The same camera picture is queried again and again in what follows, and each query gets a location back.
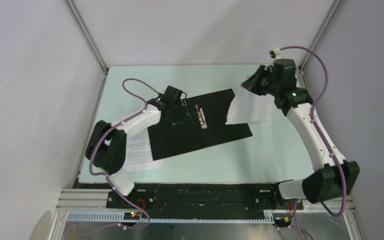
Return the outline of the red folder black inside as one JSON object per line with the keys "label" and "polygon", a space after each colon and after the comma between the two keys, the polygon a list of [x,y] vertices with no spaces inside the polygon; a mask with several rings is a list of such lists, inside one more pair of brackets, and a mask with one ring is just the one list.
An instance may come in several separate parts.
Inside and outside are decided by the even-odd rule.
{"label": "red folder black inside", "polygon": [[[147,131],[153,160],[162,160],[204,148],[252,137],[247,123],[226,125],[227,113],[235,97],[229,88],[186,99],[191,118],[172,126],[160,121]],[[202,129],[196,105],[203,109],[207,128]]]}

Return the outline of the printed paper sheet top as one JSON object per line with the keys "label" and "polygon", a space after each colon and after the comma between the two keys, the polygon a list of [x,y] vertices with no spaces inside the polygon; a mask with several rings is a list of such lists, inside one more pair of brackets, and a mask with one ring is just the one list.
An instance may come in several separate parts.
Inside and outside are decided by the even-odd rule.
{"label": "printed paper sheet top", "polygon": [[126,157],[123,167],[127,172],[162,169],[164,160],[154,160],[148,130],[142,130],[126,143]]}

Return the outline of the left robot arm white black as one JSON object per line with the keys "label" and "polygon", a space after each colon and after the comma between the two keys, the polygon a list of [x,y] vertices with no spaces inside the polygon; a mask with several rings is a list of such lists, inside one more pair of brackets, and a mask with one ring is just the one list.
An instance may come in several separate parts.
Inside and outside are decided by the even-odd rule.
{"label": "left robot arm white black", "polygon": [[124,168],[128,139],[160,122],[175,126],[189,119],[186,97],[184,91],[169,85],[157,97],[144,100],[142,109],[131,116],[116,122],[100,120],[95,124],[85,150],[89,172],[103,176],[120,194],[118,201],[125,208],[133,208],[138,202],[138,194],[132,191],[135,183]]}

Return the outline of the white paper sheet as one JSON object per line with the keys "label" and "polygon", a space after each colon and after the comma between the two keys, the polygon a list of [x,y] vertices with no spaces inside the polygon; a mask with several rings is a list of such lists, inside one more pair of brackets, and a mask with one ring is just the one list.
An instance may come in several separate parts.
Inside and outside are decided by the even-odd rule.
{"label": "white paper sheet", "polygon": [[225,124],[268,121],[273,115],[274,100],[272,95],[257,95],[240,87],[230,103]]}

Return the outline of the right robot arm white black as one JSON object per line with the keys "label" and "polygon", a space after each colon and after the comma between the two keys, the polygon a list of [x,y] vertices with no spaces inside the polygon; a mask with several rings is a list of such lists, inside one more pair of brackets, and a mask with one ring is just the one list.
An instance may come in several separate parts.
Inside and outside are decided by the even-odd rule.
{"label": "right robot arm white black", "polygon": [[297,86],[296,64],[288,58],[260,65],[241,87],[258,96],[271,95],[275,106],[298,132],[311,160],[313,173],[300,180],[279,182],[271,204],[284,209],[291,199],[313,204],[346,198],[360,173],[355,161],[348,161],[323,127],[309,92]]}

